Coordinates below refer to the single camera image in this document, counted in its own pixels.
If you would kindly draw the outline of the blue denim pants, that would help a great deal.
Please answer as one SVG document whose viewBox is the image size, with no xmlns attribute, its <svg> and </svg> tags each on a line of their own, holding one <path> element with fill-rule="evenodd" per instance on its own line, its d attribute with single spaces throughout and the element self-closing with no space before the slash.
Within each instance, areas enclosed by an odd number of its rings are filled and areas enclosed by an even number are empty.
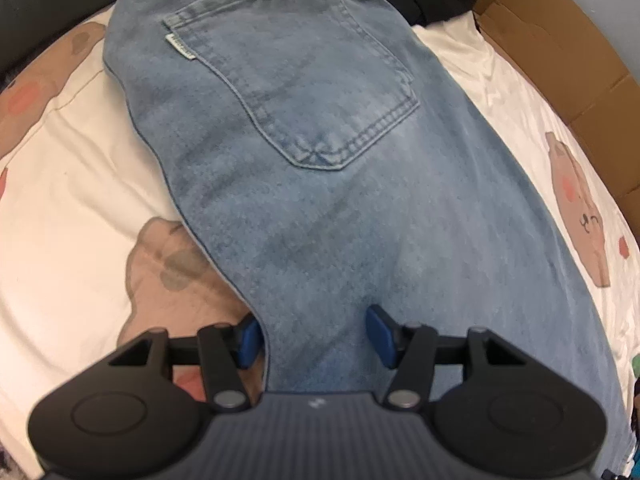
<svg viewBox="0 0 640 480">
<path fill-rule="evenodd" d="M 634 447 L 608 338 L 547 205 L 385 0 L 117 0 L 103 58 L 188 231 L 266 337 L 270 390 L 382 393 L 378 304 L 485 326 Z"/>
</svg>

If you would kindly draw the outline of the cream bear print bedsheet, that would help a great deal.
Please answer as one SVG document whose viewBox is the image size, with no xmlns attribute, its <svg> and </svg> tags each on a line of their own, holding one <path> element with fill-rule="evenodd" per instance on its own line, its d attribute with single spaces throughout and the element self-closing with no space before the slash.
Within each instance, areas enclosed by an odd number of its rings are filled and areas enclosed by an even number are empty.
<svg viewBox="0 0 640 480">
<path fill-rule="evenodd" d="M 36 478 L 27 419 L 111 352 L 134 307 L 215 295 L 160 170 L 102 64 L 108 12 L 66 32 L 1 96 L 2 472 Z M 626 405 L 639 352 L 639 249 L 570 129 L 472 14 L 418 37 L 503 138 L 585 268 Z"/>
</svg>

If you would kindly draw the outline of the brown cardboard sheet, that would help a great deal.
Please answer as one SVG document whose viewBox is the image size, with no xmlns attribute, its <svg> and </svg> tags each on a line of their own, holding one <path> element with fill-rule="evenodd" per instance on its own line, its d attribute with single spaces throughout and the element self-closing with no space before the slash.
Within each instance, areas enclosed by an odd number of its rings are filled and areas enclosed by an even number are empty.
<svg viewBox="0 0 640 480">
<path fill-rule="evenodd" d="M 639 229 L 639 85 L 573 0 L 478 0 L 482 31 L 570 127 Z"/>
</svg>

